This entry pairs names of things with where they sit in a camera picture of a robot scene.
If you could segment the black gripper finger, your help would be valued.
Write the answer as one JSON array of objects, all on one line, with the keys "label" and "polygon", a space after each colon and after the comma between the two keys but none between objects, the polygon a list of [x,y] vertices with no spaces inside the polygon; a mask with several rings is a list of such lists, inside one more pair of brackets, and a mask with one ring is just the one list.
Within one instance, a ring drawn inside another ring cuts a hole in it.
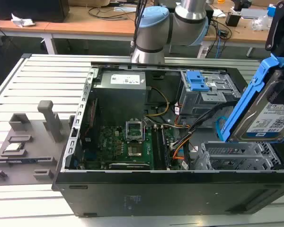
[{"label": "black gripper finger", "polygon": [[275,79],[269,85],[267,101],[275,105],[284,105],[284,70],[276,70]]},{"label": "black gripper finger", "polygon": [[278,2],[275,9],[275,14],[272,20],[271,27],[269,29],[269,33],[267,36],[265,49],[267,51],[275,51],[276,44],[275,44],[275,38],[276,38],[276,31],[278,27],[278,22],[281,19],[281,17],[284,16],[284,0]]}]

